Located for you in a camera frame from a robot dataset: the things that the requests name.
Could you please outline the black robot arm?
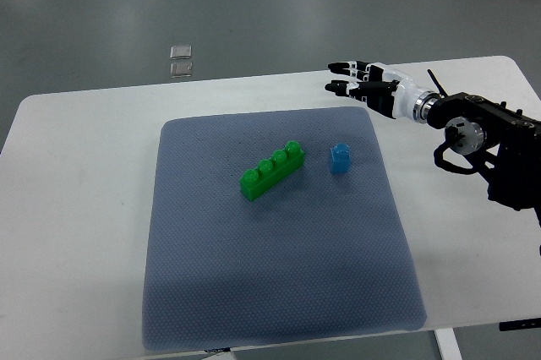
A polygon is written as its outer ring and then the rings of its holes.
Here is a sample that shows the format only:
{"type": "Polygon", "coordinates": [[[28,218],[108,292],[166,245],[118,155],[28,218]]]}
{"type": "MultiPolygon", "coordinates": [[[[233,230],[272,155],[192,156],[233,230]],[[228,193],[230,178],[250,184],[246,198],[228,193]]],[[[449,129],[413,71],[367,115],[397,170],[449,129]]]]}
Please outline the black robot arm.
{"type": "Polygon", "coordinates": [[[434,151],[437,167],[478,174],[488,200],[540,216],[540,121],[463,92],[426,102],[422,117],[444,131],[434,151]]]}

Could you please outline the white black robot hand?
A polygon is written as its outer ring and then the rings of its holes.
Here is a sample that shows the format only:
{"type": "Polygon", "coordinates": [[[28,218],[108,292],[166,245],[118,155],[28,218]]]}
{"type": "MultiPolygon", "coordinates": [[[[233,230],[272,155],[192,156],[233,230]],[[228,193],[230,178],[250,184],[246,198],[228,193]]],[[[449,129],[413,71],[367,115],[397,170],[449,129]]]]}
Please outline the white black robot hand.
{"type": "Polygon", "coordinates": [[[417,85],[409,75],[383,63],[337,62],[330,63],[328,69],[347,79],[333,79],[325,86],[327,91],[361,101],[391,119],[406,117],[426,123],[430,108],[441,98],[439,93],[417,85]]]}

